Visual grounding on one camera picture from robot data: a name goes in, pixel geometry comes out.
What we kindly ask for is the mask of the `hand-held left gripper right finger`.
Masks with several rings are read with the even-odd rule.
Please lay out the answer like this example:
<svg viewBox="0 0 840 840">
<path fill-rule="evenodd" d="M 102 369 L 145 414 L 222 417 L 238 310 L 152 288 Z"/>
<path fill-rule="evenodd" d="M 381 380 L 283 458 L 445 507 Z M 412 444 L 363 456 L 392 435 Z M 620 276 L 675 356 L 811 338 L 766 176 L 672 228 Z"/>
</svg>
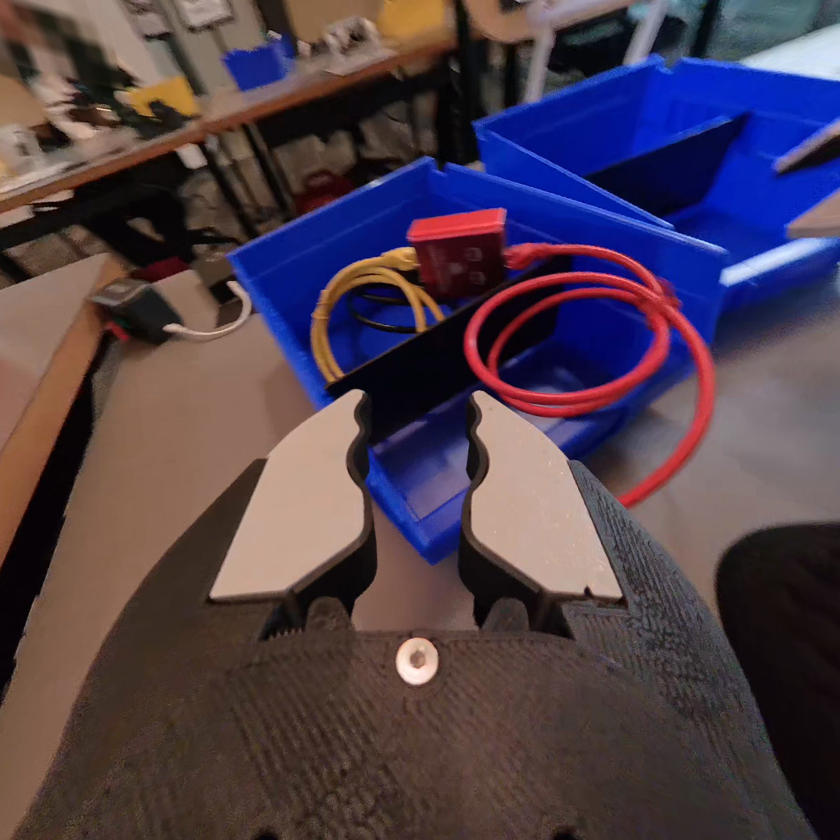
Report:
<svg viewBox="0 0 840 840">
<path fill-rule="evenodd" d="M 567 602 L 625 606 L 625 595 L 571 462 L 537 427 L 487 392 L 467 403 L 458 575 L 485 625 L 503 599 L 527 628 L 549 631 Z"/>
</svg>

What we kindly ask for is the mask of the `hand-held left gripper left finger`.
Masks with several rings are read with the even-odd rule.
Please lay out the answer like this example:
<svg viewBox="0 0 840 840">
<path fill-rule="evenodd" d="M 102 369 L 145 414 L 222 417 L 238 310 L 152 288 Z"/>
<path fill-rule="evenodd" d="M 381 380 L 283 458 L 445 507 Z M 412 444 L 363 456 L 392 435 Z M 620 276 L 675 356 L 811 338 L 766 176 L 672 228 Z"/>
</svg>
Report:
<svg viewBox="0 0 840 840">
<path fill-rule="evenodd" d="M 352 614 L 377 571 L 370 434 L 371 399 L 351 390 L 271 450 L 212 602 L 278 601 L 286 617 L 305 617 L 331 597 Z"/>
</svg>

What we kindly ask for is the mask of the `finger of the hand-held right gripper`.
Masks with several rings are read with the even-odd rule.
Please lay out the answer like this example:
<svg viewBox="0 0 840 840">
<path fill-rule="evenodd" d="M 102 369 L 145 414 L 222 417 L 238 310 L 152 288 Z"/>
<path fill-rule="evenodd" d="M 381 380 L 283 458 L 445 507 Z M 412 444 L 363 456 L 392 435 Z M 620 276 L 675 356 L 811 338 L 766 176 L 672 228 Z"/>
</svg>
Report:
<svg viewBox="0 0 840 840">
<path fill-rule="evenodd" d="M 839 156 L 839 119 L 827 124 L 774 162 L 775 174 L 818 167 Z"/>
<path fill-rule="evenodd" d="M 788 239 L 838 238 L 839 200 L 822 200 L 786 226 Z"/>
</svg>

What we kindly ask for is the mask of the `blue plastic bin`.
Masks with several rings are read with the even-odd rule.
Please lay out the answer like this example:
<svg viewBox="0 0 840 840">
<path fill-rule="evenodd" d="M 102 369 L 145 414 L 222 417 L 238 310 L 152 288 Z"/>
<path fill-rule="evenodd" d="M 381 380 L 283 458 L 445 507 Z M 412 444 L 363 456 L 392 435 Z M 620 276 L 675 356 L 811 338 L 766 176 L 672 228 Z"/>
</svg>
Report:
<svg viewBox="0 0 840 840">
<path fill-rule="evenodd" d="M 588 183 L 585 175 L 717 119 L 751 112 L 709 193 L 665 217 Z M 774 162 L 838 119 L 839 86 L 705 59 L 652 58 L 607 71 L 474 124 L 484 170 L 726 252 L 722 311 L 735 312 L 828 276 L 837 238 L 788 239 L 786 226 L 839 187 L 838 158 L 775 174 Z"/>
<path fill-rule="evenodd" d="M 347 265 L 405 246 L 418 218 L 502 207 L 511 245 L 594 245 L 623 253 L 667 281 L 680 310 L 709 343 L 722 311 L 720 247 L 637 223 L 494 175 L 428 159 L 411 164 L 240 248 L 230 258 L 315 411 L 333 399 L 313 359 L 310 325 L 321 290 Z M 652 338 L 641 313 L 617 301 L 588 300 L 556 311 L 553 336 L 500 372 L 515 386 L 572 392 L 608 383 L 642 358 Z M 412 337 L 360 324 L 345 301 L 329 340 L 345 374 Z M 647 383 L 589 416 L 531 417 L 565 454 L 587 457 L 690 371 L 685 342 Z M 385 515 L 429 564 L 456 551 L 466 474 L 466 404 L 471 391 L 371 445 L 368 486 Z"/>
</svg>

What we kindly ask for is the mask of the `red ethernet switch box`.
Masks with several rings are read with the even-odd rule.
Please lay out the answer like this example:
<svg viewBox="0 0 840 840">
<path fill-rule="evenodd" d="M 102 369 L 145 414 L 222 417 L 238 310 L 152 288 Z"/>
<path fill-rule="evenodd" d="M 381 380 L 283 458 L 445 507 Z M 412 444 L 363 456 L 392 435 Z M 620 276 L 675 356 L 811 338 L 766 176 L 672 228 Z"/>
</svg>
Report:
<svg viewBox="0 0 840 840">
<path fill-rule="evenodd" d="M 412 222 L 406 240 L 435 300 L 477 297 L 506 279 L 507 218 L 506 209 L 494 207 Z"/>
</svg>

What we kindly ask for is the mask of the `black bin divider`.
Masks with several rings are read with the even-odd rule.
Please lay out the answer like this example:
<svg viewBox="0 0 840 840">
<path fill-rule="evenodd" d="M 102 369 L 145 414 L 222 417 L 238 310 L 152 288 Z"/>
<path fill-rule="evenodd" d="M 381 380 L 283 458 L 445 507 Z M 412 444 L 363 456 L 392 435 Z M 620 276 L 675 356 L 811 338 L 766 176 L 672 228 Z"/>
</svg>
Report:
<svg viewBox="0 0 840 840">
<path fill-rule="evenodd" d="M 466 328 L 483 303 L 499 291 L 541 277 L 564 272 L 572 265 L 571 257 L 544 259 L 535 267 L 505 280 L 497 290 L 471 299 L 456 308 L 443 321 L 409 337 L 372 360 L 328 384 L 326 393 L 333 400 L 353 390 L 364 391 L 372 400 L 371 441 L 378 444 L 397 430 L 422 419 L 433 409 L 463 392 L 471 391 L 479 381 L 469 368 L 464 353 Z M 485 359 L 501 330 L 548 292 L 531 291 L 500 304 L 485 321 L 479 333 L 478 347 Z M 541 348 L 553 336 L 557 308 L 535 316 L 517 331 L 500 354 L 500 371 L 512 365 L 532 348 Z"/>
<path fill-rule="evenodd" d="M 743 112 L 704 122 L 584 179 L 649 214 L 665 217 L 703 200 L 751 117 L 751 112 Z"/>
</svg>

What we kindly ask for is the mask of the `small dark grey device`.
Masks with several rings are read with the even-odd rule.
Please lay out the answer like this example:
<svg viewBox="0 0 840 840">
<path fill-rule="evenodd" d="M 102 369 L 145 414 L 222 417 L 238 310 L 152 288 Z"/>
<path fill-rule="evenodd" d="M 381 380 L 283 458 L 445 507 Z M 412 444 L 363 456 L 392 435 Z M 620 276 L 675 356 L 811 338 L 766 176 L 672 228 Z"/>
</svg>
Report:
<svg viewBox="0 0 840 840">
<path fill-rule="evenodd" d="M 89 299 L 118 335 L 152 345 L 161 345 L 173 335 L 168 327 L 183 325 L 169 302 L 144 280 L 120 277 L 93 291 Z"/>
</svg>

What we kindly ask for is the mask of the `long wooden desk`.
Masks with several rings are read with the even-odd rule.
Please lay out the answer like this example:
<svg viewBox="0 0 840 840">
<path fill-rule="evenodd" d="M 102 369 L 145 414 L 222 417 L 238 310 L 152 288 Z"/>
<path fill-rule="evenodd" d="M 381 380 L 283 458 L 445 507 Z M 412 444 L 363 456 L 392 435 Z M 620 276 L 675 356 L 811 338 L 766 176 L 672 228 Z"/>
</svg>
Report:
<svg viewBox="0 0 840 840">
<path fill-rule="evenodd" d="M 408 76 L 408 70 L 443 62 L 457 47 L 455 33 L 426 33 L 414 42 L 398 45 L 395 54 L 339 77 L 327 72 L 296 72 L 290 77 L 253 91 L 229 91 L 211 100 L 199 120 L 152 140 L 132 140 L 129 145 L 91 161 L 72 162 L 56 175 L 40 175 L 34 182 L 2 192 L 3 214 L 36 204 L 63 191 L 116 175 L 148 161 L 156 160 L 187 145 L 203 150 L 225 200 L 234 209 L 241 227 L 252 233 L 238 196 L 232 192 L 224 173 L 205 145 L 212 136 L 244 129 L 255 157 L 276 202 L 282 205 L 290 190 L 287 182 L 272 169 L 272 159 L 264 149 L 298 140 L 310 134 L 346 130 L 348 125 L 369 118 L 392 102 L 411 102 L 415 96 L 432 90 L 438 81 L 446 83 L 445 71 L 426 69 Z"/>
</svg>

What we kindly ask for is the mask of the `small blue bin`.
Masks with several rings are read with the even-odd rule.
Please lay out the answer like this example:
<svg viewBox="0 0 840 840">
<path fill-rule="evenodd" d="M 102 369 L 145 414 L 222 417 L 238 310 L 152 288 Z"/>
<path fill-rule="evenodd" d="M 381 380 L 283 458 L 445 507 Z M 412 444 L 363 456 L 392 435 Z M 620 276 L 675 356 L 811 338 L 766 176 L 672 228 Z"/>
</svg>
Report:
<svg viewBox="0 0 840 840">
<path fill-rule="evenodd" d="M 295 63 L 295 45 L 287 35 L 270 32 L 267 41 L 252 49 L 231 49 L 222 56 L 239 91 L 247 92 L 285 79 Z"/>
</svg>

